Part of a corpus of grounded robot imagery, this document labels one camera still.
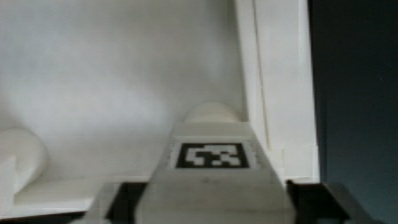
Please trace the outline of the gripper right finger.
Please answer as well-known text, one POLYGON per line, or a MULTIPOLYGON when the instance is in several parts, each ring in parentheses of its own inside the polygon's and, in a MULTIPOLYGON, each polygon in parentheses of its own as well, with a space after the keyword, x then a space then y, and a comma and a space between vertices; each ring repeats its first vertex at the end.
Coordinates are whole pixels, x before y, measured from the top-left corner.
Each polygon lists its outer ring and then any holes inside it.
POLYGON ((295 224, 385 224, 366 212, 341 184, 286 181, 295 224))

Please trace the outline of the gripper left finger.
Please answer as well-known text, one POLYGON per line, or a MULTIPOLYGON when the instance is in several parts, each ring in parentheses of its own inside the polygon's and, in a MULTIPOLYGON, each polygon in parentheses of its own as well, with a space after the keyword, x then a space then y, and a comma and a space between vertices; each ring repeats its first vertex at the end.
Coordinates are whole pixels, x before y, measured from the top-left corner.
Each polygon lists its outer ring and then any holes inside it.
POLYGON ((106 183, 76 224, 136 224, 135 210, 145 182, 106 183))

